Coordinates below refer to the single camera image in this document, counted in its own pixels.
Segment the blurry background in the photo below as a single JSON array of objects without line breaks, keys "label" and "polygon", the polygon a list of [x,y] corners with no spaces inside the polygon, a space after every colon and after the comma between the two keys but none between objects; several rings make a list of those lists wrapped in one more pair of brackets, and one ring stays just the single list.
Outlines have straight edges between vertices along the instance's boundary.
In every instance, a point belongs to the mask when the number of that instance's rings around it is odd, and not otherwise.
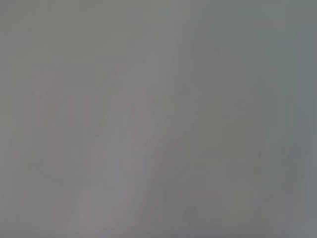
[{"label": "blurry background", "polygon": [[316,237],[316,15],[1,1],[0,236]]}]

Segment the light gray area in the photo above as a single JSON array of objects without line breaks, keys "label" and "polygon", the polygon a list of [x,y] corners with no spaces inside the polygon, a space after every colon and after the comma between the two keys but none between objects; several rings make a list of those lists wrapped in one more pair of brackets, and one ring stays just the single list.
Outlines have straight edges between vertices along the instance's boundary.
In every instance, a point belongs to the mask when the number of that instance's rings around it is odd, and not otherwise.
[{"label": "light gray area", "polygon": [[316,16],[0,1],[0,237],[316,237]]}]

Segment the gray wall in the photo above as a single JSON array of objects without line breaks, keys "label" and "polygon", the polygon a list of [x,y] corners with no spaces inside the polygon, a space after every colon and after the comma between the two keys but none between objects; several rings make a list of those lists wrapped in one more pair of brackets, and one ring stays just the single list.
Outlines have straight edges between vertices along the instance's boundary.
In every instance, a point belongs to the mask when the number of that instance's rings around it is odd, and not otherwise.
[{"label": "gray wall", "polygon": [[0,234],[316,237],[316,9],[1,1]]}]

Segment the gray surface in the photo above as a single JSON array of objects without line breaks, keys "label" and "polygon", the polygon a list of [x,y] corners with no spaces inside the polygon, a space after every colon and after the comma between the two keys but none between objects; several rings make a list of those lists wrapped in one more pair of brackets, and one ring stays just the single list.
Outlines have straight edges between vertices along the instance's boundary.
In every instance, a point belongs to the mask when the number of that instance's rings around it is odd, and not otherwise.
[{"label": "gray surface", "polygon": [[316,9],[1,1],[0,237],[316,237]]}]

